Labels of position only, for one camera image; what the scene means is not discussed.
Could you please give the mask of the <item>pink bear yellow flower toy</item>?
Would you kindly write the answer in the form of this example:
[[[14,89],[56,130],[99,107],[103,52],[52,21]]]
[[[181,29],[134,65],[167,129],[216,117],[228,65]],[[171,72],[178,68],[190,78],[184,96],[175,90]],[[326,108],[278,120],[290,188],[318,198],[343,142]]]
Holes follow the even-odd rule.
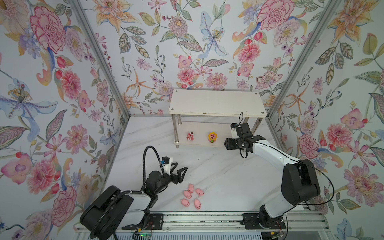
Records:
[[[218,135],[216,133],[209,133],[208,139],[210,143],[215,143],[218,138]]]

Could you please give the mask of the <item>pink bear with strawberry hat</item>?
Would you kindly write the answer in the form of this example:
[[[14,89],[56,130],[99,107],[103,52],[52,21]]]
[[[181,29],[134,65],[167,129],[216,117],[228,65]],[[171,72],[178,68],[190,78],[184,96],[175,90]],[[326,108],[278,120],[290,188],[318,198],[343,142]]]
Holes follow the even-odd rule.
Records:
[[[194,140],[194,133],[193,132],[188,132],[187,133],[187,141],[191,142]]]

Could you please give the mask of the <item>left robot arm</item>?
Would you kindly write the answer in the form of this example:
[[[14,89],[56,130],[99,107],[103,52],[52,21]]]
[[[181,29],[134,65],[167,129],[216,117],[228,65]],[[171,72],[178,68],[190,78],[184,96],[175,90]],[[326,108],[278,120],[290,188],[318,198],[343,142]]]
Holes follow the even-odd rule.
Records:
[[[174,173],[177,166],[169,163],[161,171],[152,171],[140,191],[121,191],[109,186],[80,217],[80,223],[90,231],[90,239],[107,240],[118,229],[143,230],[152,224],[150,209],[159,193],[170,183],[177,185],[185,178],[188,168]]]

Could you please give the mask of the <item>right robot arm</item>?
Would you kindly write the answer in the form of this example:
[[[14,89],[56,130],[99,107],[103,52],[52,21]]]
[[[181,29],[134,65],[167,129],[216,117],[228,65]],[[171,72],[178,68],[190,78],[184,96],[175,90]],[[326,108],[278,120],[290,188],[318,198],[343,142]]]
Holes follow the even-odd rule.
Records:
[[[320,195],[316,169],[311,161],[294,158],[274,147],[264,137],[254,136],[247,123],[232,123],[231,134],[232,137],[224,142],[227,150],[260,156],[282,174],[279,194],[259,209],[256,223],[262,228],[271,228],[285,213]]]

